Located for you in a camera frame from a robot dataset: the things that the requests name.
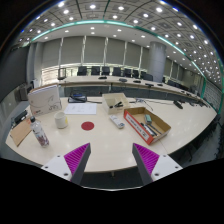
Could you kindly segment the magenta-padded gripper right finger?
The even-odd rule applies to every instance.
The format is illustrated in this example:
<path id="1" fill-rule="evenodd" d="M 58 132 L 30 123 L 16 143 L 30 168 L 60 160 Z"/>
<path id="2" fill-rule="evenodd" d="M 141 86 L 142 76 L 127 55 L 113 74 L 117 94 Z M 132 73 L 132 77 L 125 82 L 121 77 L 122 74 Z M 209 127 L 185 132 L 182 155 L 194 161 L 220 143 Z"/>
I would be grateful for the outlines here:
<path id="1" fill-rule="evenodd" d="M 155 152 L 134 143 L 132 154 L 136 160 L 138 170 L 144 185 L 182 169 L 169 155 L 158 155 Z"/>

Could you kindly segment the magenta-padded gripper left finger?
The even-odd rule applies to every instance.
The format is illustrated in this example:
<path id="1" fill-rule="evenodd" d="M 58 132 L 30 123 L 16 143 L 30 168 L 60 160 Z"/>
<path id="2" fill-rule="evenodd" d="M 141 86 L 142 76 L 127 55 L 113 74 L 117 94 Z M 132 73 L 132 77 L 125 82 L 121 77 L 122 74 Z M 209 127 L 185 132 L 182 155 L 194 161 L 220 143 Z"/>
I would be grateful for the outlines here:
<path id="1" fill-rule="evenodd" d="M 87 143 L 65 155 L 55 156 L 42 169 L 79 185 L 90 154 L 91 145 Z"/>

